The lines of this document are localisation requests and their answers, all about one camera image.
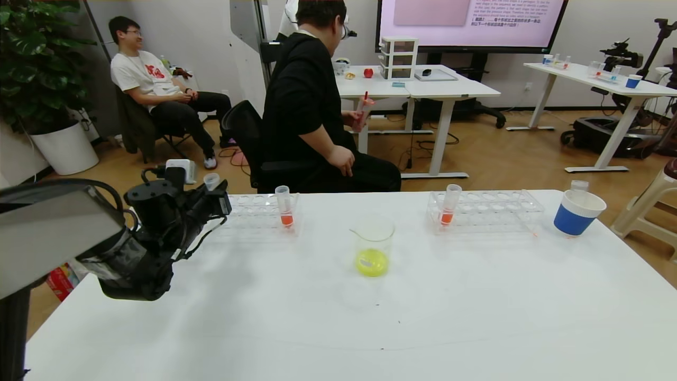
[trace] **blue cup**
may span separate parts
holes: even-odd
[[[554,225],[562,233],[581,235],[606,208],[607,203],[592,193],[567,190],[554,217]]]
[[[628,77],[628,82],[626,83],[626,87],[628,89],[636,89],[637,85],[639,85],[640,81],[642,81],[641,75],[630,75]]]

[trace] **man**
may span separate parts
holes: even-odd
[[[299,30],[284,41],[268,86],[262,141],[266,161],[313,160],[318,169],[285,179],[308,192],[399,191],[397,167],[357,151],[344,125],[359,117],[341,111],[332,56],[345,38],[343,0],[300,0]]]
[[[110,63],[113,82],[138,104],[148,107],[159,128],[172,124],[185,128],[202,148],[204,167],[216,168],[214,140],[204,130],[198,111],[216,111],[221,122],[230,110],[230,99],[223,94],[196,92],[173,78],[156,56],[141,50],[144,38],[133,20],[118,16],[109,21],[108,28],[120,49]]]

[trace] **test tube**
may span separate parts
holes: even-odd
[[[204,185],[207,187],[208,191],[213,191],[219,186],[221,182],[221,176],[219,174],[206,174],[203,178]]]
[[[571,200],[579,205],[585,203],[590,183],[582,180],[571,181]]]
[[[376,102],[373,99],[367,97],[361,97],[359,99],[359,104],[357,105],[357,113],[362,113],[361,117],[353,123],[353,131],[360,132],[364,128],[364,124],[367,122],[367,117],[369,116],[370,109],[374,106]]]
[[[449,184],[447,192],[444,194],[444,202],[442,203],[442,225],[449,225],[454,219],[454,210],[458,204],[458,199],[461,197],[463,188],[456,184]]]
[[[620,74],[620,73],[621,73],[621,67],[620,66],[616,66],[615,68],[613,68],[613,71],[611,72],[611,81],[612,82],[618,81],[618,74]]]
[[[278,209],[280,210],[282,226],[292,226],[294,224],[294,216],[292,216],[292,197],[289,194],[289,187],[280,185],[275,188],[275,197],[278,199]]]
[[[601,62],[598,61],[592,61],[590,65],[588,66],[588,77],[597,77],[598,75],[601,74],[599,65]]]

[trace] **white t-shirt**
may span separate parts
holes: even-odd
[[[110,77],[123,92],[138,87],[142,94],[172,95],[181,89],[172,83],[172,75],[153,54],[139,50],[138,57],[117,53],[110,63]]]

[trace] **black pants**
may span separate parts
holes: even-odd
[[[318,168],[299,185],[303,193],[399,192],[401,174],[395,164],[357,151],[353,136],[346,132],[344,146],[353,151],[353,177],[344,176],[331,165]]]
[[[210,113],[216,111],[219,123],[230,110],[230,98],[225,94],[199,92],[198,99],[190,103],[162,102],[152,109],[150,114],[160,129],[173,129],[180,126],[189,133],[195,143],[202,148],[205,157],[214,157],[214,140],[204,130],[198,117],[198,111]]]

